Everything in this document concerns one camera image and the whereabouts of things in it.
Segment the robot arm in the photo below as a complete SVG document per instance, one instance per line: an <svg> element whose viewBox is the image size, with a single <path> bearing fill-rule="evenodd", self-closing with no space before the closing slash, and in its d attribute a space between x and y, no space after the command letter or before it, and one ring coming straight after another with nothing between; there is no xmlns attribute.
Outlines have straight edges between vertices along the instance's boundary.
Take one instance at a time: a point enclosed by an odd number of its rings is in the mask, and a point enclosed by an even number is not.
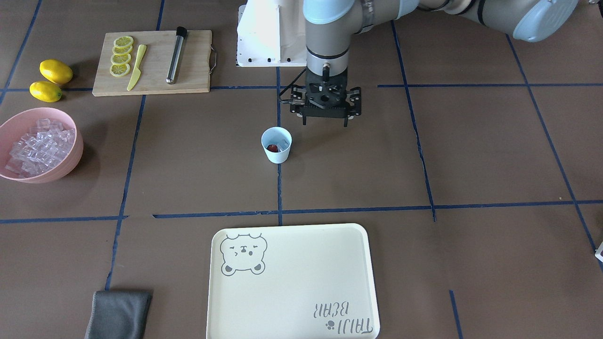
<svg viewBox="0 0 603 339"><path fill-rule="evenodd" d="M351 37L413 11L460 16L527 42L556 32L576 0L305 0L306 83L347 84Z"/></svg>

